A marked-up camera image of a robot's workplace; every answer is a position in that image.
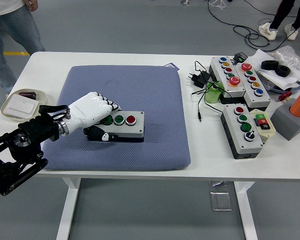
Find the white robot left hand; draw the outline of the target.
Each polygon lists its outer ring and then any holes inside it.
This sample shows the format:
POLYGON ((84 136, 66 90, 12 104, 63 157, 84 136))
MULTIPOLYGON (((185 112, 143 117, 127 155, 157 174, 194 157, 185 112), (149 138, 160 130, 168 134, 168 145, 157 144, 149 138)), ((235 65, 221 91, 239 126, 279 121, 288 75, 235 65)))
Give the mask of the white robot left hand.
POLYGON ((112 112, 121 111, 121 107, 98 92, 89 92, 69 106, 69 116, 62 119, 66 137, 77 129, 83 131, 98 124, 112 112))

